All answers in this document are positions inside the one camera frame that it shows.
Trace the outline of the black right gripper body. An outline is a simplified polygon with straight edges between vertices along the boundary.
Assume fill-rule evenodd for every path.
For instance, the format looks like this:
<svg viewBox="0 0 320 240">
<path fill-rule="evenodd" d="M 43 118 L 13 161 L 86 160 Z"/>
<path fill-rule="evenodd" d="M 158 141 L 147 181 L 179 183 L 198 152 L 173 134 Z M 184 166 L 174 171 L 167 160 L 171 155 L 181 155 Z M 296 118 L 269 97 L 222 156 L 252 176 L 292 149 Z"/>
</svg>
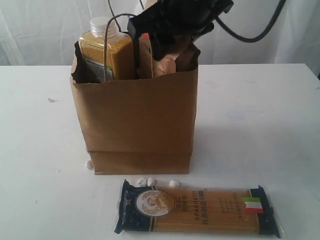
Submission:
<svg viewBox="0 0 320 240">
<path fill-rule="evenodd" d="M 147 33 L 155 60 L 161 60 L 177 42 L 176 36 L 189 36 L 194 42 L 214 29 L 213 21 L 227 13 L 232 0 L 158 0 L 128 20 L 130 37 Z"/>
</svg>

